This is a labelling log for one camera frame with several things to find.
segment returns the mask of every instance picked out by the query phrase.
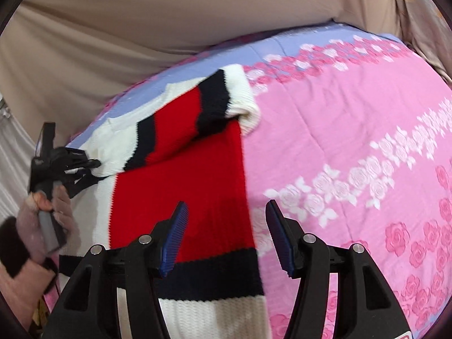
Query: black cuff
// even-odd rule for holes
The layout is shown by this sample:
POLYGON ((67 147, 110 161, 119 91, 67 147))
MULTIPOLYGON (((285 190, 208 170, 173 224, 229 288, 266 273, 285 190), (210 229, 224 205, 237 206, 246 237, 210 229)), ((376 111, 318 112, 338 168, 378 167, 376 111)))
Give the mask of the black cuff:
POLYGON ((55 273, 55 276, 53 277, 53 279, 47 286, 46 290, 44 291, 44 294, 47 294, 53 288, 53 286, 55 285, 55 282, 58 278, 58 268, 57 268, 57 265, 55 264, 55 262, 51 258, 46 258, 44 263, 42 264, 42 267, 47 270, 52 270, 55 273))
POLYGON ((0 261, 14 278, 29 258, 30 253, 17 233, 16 218, 10 216, 0 225, 0 261))

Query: pink bed sheet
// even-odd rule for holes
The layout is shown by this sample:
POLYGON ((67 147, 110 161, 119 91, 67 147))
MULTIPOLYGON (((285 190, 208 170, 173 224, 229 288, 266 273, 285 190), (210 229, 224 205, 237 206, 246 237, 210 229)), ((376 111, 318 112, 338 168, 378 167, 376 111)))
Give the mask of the pink bed sheet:
MULTIPOLYGON (((374 39, 305 45, 297 58, 270 52, 271 64, 246 67, 262 120, 243 138, 245 174, 275 339, 299 282, 277 259, 264 219, 271 198, 328 244, 362 243, 415 338, 452 293, 452 91, 404 45, 374 39), (341 60, 360 49, 374 54, 341 60), (312 62, 310 52, 324 57, 312 62), (280 75, 282 65, 312 70, 280 75)), ((323 339, 333 334, 336 286, 333 276, 323 339)))

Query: person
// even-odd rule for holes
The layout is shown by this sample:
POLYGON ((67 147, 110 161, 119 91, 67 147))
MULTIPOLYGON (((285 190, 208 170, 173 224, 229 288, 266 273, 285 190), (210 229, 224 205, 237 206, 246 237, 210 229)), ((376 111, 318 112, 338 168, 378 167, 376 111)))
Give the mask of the person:
POLYGON ((56 221, 69 234, 74 230, 71 200, 62 185, 53 189, 52 201, 31 193, 17 218, 0 225, 0 292, 20 324, 29 330, 42 295, 55 284, 58 268, 46 254, 38 211, 54 211, 56 221))

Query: sticker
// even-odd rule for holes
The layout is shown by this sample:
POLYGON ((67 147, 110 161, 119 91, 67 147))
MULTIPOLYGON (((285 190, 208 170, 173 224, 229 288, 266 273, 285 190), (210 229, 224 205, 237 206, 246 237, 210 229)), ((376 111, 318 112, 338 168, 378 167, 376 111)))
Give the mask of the sticker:
POLYGON ((413 335, 411 334, 411 331, 407 331, 405 334, 402 334, 394 339, 413 339, 413 335))

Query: bed sheet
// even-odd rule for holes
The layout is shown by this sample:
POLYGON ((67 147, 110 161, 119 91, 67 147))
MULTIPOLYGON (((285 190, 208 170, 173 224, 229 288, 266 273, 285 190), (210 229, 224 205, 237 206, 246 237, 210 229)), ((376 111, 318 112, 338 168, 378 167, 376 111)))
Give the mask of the bed sheet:
MULTIPOLYGON (((265 224, 271 198, 328 244, 362 243, 421 338, 452 293, 450 88, 394 37, 333 23, 265 37, 216 47, 131 88, 71 145, 168 83, 243 65, 262 113, 242 148, 273 337, 283 337, 298 282, 280 269, 265 224)), ((336 300, 333 278, 325 339, 336 300)))

